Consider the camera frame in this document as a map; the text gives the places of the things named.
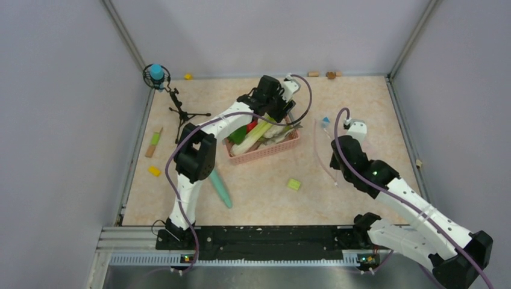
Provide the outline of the clear pink zip bag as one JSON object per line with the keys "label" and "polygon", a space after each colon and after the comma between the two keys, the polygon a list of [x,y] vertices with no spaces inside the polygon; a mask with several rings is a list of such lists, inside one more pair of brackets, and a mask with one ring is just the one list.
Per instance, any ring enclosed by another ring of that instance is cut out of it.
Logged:
{"label": "clear pink zip bag", "polygon": [[330,123],[323,122],[324,117],[314,120],[313,126],[313,153],[320,168],[327,174],[330,182],[339,187],[337,180],[337,173],[334,169],[330,168],[329,162],[332,154],[330,142],[333,137],[331,135],[331,121]]}

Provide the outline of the green celery stalk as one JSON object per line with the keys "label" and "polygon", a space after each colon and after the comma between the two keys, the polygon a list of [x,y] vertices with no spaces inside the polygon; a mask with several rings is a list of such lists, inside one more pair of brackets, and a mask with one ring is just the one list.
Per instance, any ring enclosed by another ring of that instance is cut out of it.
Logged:
{"label": "green celery stalk", "polygon": [[256,144],[261,144],[260,138],[273,125],[265,120],[258,119],[257,126],[249,132],[241,144],[233,144],[230,155],[237,157],[253,150]]}

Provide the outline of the green bell pepper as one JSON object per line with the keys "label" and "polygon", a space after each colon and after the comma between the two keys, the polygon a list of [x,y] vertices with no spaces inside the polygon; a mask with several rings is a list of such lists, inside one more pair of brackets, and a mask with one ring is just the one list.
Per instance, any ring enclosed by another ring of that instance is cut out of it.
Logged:
{"label": "green bell pepper", "polygon": [[241,144],[245,137],[247,135],[247,126],[242,126],[238,129],[236,129],[234,132],[232,132],[228,137],[227,139],[229,140],[229,142],[231,142],[232,144]]}

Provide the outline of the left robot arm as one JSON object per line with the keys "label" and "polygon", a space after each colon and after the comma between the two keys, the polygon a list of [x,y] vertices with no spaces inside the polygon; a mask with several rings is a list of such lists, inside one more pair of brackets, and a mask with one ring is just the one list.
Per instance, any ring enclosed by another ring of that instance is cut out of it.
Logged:
{"label": "left robot arm", "polygon": [[200,125],[188,123],[171,159],[177,181],[170,183],[175,193],[174,207],[165,222],[164,232],[179,249],[193,241],[196,203],[202,183],[215,168],[217,143],[253,119],[281,122],[295,105],[293,96],[301,86],[295,75],[282,80],[264,75],[257,87],[239,96],[226,110]]}

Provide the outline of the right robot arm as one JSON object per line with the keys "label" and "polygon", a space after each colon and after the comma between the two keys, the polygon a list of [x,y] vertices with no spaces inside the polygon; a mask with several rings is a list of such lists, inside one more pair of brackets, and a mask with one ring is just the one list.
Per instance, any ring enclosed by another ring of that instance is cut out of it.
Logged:
{"label": "right robot arm", "polygon": [[361,248],[386,247],[429,270],[445,288],[469,288],[489,264],[493,239],[484,231],[471,232],[423,199],[400,174],[382,160],[370,160],[358,140],[343,135],[331,142],[330,166],[346,182],[391,207],[413,229],[391,224],[377,214],[354,218],[353,239]]}

